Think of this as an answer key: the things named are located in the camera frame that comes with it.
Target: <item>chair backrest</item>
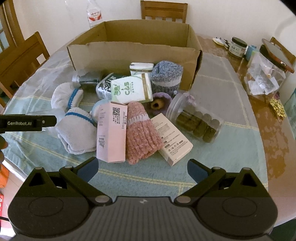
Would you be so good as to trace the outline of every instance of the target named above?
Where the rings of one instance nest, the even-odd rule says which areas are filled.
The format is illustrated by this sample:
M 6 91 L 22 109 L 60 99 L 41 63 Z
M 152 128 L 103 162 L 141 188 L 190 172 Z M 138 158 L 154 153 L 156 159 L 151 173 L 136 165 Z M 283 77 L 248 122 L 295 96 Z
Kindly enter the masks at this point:
M 146 17 L 151 17 L 152 19 L 161 17 L 162 20 L 172 18 L 173 22 L 176 19 L 182 19 L 182 22 L 185 23 L 187 7 L 187 3 L 141 1 L 142 19 L 146 19 Z
M 294 65 L 295 60 L 296 60 L 295 55 L 293 55 L 289 50 L 287 50 L 279 41 L 276 40 L 275 37 L 272 37 L 270 39 L 270 42 L 276 44 L 277 46 L 279 46 L 281 48 L 282 52 L 284 53 L 284 55 L 287 57 L 287 59 L 291 63 L 291 65 Z
M 40 67 L 37 57 L 41 54 L 45 59 L 49 58 L 42 38 L 36 32 L 0 60 L 0 88 L 9 98 L 15 92 L 11 88 L 12 83 L 21 86 Z
M 0 34 L 1 60 L 25 41 L 17 21 L 13 0 L 6 0 L 0 5 Z

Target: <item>qr code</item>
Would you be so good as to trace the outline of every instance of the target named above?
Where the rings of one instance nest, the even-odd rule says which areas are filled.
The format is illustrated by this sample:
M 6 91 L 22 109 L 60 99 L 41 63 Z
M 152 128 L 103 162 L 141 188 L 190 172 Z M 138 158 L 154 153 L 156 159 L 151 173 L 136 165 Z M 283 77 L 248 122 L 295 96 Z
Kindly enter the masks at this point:
M 120 108 L 113 107 L 112 115 L 120 116 Z
M 104 138 L 101 138 L 101 137 L 99 138 L 99 145 L 104 148 L 104 146 L 105 146 Z

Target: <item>gold ornament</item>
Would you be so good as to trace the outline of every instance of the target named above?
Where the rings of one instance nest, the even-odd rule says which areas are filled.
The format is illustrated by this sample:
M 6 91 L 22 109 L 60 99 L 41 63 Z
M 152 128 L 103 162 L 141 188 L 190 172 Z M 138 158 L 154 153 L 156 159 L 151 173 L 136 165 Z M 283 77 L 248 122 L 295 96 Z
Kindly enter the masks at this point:
M 281 102 L 279 102 L 277 99 L 272 97 L 272 99 L 270 100 L 270 104 L 272 105 L 274 111 L 278 116 L 287 117 L 284 106 L 282 105 Z

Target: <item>cookie container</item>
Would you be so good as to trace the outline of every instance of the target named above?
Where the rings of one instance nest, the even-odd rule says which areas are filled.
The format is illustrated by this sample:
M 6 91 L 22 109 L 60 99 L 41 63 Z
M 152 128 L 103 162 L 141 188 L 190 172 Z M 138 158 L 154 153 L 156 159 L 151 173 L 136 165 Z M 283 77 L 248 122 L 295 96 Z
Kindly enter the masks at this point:
M 187 92 L 175 96 L 166 117 L 179 129 L 207 143 L 216 139 L 224 124 L 223 119 L 199 106 Z

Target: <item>pink box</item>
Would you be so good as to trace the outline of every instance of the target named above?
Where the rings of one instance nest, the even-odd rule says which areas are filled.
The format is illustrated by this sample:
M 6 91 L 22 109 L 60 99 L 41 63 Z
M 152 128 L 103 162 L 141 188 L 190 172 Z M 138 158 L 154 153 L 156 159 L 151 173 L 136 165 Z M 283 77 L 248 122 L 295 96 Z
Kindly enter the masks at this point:
M 125 104 L 109 102 L 99 106 L 96 157 L 115 163 L 126 160 L 126 117 Z

